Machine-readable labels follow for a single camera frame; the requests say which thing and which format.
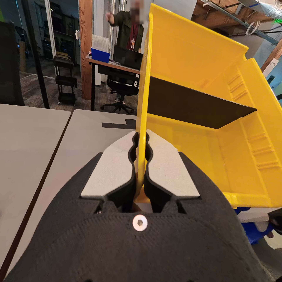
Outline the black rolling cart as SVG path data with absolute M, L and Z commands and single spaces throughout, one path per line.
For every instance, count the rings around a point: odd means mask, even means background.
M 58 86 L 58 105 L 69 104 L 76 105 L 76 95 L 74 93 L 74 88 L 77 88 L 77 79 L 73 77 L 72 71 L 74 68 L 74 63 L 69 56 L 58 55 L 54 56 L 53 64 L 55 67 L 55 82 Z M 69 76 L 62 75 L 60 70 L 61 68 L 69 71 Z M 71 93 L 63 92 L 63 86 L 70 87 Z

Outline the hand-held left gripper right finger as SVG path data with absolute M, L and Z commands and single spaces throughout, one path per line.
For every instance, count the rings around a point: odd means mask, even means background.
M 162 210 L 170 201 L 200 197 L 177 148 L 149 129 L 145 159 L 144 193 L 153 210 Z

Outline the blue plastic bin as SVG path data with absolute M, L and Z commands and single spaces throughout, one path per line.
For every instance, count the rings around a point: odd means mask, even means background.
M 268 214 L 275 210 L 277 208 L 238 207 L 234 209 L 251 245 L 257 244 L 261 238 L 273 231 Z

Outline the black office chair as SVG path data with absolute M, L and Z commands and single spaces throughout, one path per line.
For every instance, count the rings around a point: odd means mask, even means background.
M 115 103 L 111 104 L 104 104 L 100 107 L 101 110 L 104 110 L 105 107 L 114 107 L 114 110 L 112 113 L 118 111 L 121 111 L 123 109 L 127 114 L 131 114 L 134 112 L 134 109 L 127 106 L 124 103 L 124 97 L 129 96 L 133 97 L 136 96 L 139 93 L 139 89 L 135 85 L 135 82 L 132 82 L 132 85 L 127 85 L 123 83 L 118 83 L 115 80 L 113 80 L 113 76 L 108 76 L 107 78 L 107 86 L 111 89 L 111 94 L 118 94 L 120 98 Z

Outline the wooden desk black legs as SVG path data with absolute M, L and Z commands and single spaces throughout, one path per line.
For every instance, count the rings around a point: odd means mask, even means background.
M 90 55 L 85 57 L 86 61 L 91 66 L 91 110 L 95 111 L 95 67 L 103 67 L 105 70 L 99 72 L 99 74 L 120 77 L 125 80 L 130 80 L 133 82 L 132 87 L 135 87 L 138 93 L 139 91 L 139 82 L 140 82 L 140 70 L 129 68 L 123 65 L 118 64 L 117 62 L 102 62 L 92 59 Z

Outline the small blue bin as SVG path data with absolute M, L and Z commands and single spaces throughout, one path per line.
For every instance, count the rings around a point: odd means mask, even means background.
M 110 59 L 110 53 L 109 52 L 104 52 L 100 51 L 95 48 L 91 48 L 91 58 L 96 61 L 108 63 Z

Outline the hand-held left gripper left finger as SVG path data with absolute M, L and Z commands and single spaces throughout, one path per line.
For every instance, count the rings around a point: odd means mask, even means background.
M 116 207 L 132 204 L 136 193 L 135 161 L 138 141 L 139 134 L 130 131 L 108 146 L 90 173 L 80 197 L 111 201 Z

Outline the silver air duct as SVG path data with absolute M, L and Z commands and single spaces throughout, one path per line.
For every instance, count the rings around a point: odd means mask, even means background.
M 272 19 L 282 19 L 282 2 L 278 0 L 259 0 L 250 8 Z

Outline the black laptop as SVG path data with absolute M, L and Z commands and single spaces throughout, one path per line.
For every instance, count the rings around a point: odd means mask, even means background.
M 143 54 L 129 49 L 114 46 L 113 61 L 125 67 L 140 70 Z

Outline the white paper stack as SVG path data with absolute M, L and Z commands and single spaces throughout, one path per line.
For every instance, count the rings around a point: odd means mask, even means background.
M 93 49 L 109 53 L 109 38 L 93 34 L 91 47 Z

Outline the yellow plastic bin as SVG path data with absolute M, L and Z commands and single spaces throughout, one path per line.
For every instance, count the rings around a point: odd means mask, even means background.
M 170 142 L 196 164 L 233 207 L 281 207 L 281 105 L 248 47 L 155 4 L 140 71 L 137 202 L 143 191 L 146 130 Z M 147 112 L 150 77 L 257 111 L 219 129 Z

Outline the black divider panel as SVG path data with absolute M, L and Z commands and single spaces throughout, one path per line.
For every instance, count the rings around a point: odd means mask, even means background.
M 150 77 L 147 112 L 165 118 L 219 129 L 256 108 Z

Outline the wooden post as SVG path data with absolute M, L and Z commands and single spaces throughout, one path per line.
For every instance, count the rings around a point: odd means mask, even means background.
M 79 31 L 81 52 L 82 97 L 91 100 L 92 67 L 86 59 L 92 47 L 93 1 L 79 0 Z

